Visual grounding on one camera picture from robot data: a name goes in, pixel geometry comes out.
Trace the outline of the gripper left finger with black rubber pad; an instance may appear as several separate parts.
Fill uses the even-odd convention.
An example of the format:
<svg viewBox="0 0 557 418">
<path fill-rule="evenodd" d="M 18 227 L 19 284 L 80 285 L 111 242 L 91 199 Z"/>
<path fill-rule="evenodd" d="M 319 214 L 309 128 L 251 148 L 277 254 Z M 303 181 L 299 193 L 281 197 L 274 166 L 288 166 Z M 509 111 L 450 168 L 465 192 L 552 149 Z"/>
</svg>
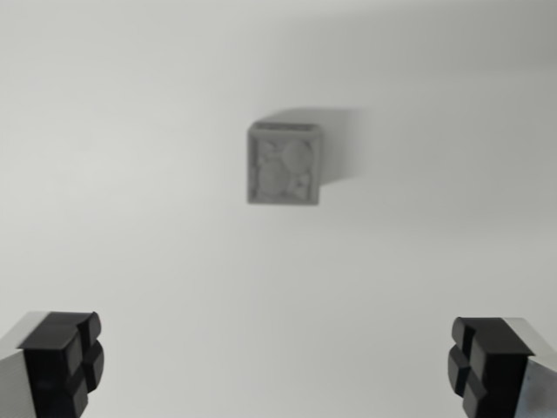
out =
<svg viewBox="0 0 557 418">
<path fill-rule="evenodd" d="M 83 415 L 104 371 L 97 313 L 31 311 L 1 337 L 1 416 Z"/>
</svg>

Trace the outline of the gripper right finger with black rubber pad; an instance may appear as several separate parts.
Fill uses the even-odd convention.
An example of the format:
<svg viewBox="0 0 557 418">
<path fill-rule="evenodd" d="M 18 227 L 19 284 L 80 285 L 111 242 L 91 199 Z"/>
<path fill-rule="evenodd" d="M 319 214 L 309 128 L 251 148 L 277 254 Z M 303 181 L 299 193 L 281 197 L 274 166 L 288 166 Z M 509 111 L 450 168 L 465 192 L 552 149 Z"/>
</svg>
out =
<svg viewBox="0 0 557 418">
<path fill-rule="evenodd" d="M 556 416 L 556 349 L 527 320 L 458 317 L 452 338 L 448 379 L 466 416 Z"/>
</svg>

